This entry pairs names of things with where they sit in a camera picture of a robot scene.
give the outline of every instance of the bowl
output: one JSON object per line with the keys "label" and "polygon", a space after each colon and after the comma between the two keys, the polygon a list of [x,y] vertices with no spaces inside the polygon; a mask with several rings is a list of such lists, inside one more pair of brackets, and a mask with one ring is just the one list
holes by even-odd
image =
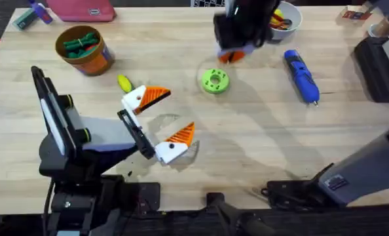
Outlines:
{"label": "bowl", "polygon": [[288,30],[280,30],[280,29],[273,29],[271,28],[273,32],[273,38],[272,40],[280,41],[289,35],[291,35],[302,23],[302,14],[299,11],[297,7],[292,5],[291,3],[287,3],[285,1],[280,2],[280,5],[278,7],[284,15],[285,19],[290,19],[292,21],[292,26]]}

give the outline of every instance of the blue screwdriver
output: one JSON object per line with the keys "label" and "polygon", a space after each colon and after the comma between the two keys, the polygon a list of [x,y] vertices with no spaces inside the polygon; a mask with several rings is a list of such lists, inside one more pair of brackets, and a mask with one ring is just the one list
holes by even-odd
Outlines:
{"label": "blue screwdriver", "polygon": [[320,91],[312,79],[311,72],[305,65],[305,62],[299,56],[296,50],[287,50],[284,54],[285,61],[292,73],[292,78],[297,85],[304,101],[318,106],[320,100]]}

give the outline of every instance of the green gear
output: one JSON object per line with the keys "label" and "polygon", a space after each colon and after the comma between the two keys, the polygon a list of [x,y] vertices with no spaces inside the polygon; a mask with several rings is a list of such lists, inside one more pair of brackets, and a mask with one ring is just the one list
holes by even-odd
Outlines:
{"label": "green gear", "polygon": [[222,69],[208,69],[202,75],[202,87],[206,92],[219,94],[224,92],[228,86],[229,77]]}

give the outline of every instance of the pink case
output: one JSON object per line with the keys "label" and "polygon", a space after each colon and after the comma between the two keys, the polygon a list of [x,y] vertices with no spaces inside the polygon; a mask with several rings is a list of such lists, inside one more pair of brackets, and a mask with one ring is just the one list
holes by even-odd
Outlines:
{"label": "pink case", "polygon": [[108,22],[116,13],[109,0],[46,0],[52,11],[67,22]]}

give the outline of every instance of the black device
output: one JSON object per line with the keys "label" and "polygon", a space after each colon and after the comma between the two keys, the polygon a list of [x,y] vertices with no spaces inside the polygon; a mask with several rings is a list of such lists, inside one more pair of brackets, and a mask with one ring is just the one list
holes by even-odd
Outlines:
{"label": "black device", "polygon": [[269,181],[261,190],[272,208],[324,211],[389,189],[389,131],[311,180]]}
{"label": "black device", "polygon": [[[78,231],[79,235],[112,235],[121,212],[158,210],[159,183],[125,183],[121,175],[102,175],[129,155],[140,150],[151,158],[153,147],[141,130],[126,122],[126,112],[118,112],[129,131],[127,148],[97,151],[86,148],[91,142],[91,128],[76,128],[78,113],[70,95],[59,95],[50,78],[35,66],[33,80],[45,118],[48,135],[43,139],[39,155],[39,172],[52,178],[43,214],[44,234]],[[50,196],[52,214],[48,215]]]}
{"label": "black device", "polygon": [[206,195],[208,208],[215,208],[226,236],[295,236],[288,230],[275,230],[250,210],[239,210],[225,202],[222,193]]}
{"label": "black device", "polygon": [[367,37],[354,49],[374,102],[389,102],[389,59],[382,47],[388,40],[387,37]]}

